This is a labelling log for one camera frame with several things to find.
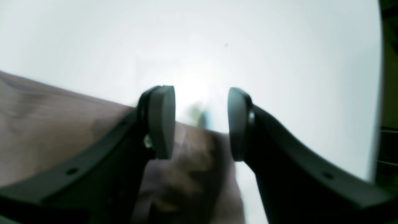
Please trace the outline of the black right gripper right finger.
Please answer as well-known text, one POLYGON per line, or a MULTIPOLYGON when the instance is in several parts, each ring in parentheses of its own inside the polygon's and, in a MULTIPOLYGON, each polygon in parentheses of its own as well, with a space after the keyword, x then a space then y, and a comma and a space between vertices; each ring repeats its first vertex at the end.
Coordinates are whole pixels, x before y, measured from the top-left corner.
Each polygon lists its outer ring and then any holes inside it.
POLYGON ((270 224, 397 223, 397 197, 311 151, 240 88, 228 118, 233 159, 254 172, 270 224))

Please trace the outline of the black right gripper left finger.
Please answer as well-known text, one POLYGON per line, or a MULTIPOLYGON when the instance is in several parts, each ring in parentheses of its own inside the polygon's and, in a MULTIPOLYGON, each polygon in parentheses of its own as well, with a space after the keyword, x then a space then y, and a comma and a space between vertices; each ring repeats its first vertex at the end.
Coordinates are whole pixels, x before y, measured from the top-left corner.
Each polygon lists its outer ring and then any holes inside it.
POLYGON ((154 86, 72 159, 1 188, 2 224, 128 224, 147 163, 171 159, 175 89, 154 86))

